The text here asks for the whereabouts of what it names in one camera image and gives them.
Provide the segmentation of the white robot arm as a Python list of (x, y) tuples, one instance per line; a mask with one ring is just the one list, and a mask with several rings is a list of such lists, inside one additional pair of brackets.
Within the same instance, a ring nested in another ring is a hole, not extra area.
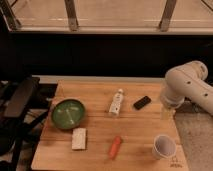
[(177, 109), (188, 98), (213, 116), (213, 86), (205, 82), (207, 76), (207, 66), (201, 61), (187, 62), (169, 69), (160, 93), (164, 109)]

